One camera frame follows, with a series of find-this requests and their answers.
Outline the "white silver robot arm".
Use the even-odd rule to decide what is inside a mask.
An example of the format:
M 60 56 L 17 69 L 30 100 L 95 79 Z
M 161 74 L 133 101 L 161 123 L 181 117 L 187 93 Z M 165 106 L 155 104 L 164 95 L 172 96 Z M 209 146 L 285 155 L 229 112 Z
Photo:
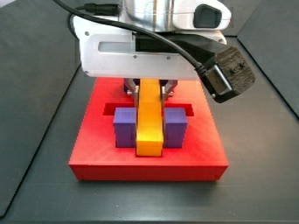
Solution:
M 220 31 L 231 12 L 217 0 L 121 0 L 120 14 L 107 16 L 111 24 L 81 17 L 72 19 L 79 38 L 83 71 L 91 77 L 195 80 L 192 64 L 153 35 L 176 44 L 201 63 L 211 75 L 200 77 L 209 94 L 224 102 L 232 82 L 205 44 L 227 43 Z

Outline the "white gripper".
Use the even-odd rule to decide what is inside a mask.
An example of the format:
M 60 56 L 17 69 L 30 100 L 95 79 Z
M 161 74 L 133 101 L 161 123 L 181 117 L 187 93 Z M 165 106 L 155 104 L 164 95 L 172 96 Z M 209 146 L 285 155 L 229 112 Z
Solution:
M 177 80 L 197 80 L 189 62 L 177 53 L 137 52 L 136 37 L 128 30 L 73 18 L 83 72 L 91 77 L 124 78 L 139 103 L 139 86 L 132 79 L 160 79 L 161 98 L 173 96 Z

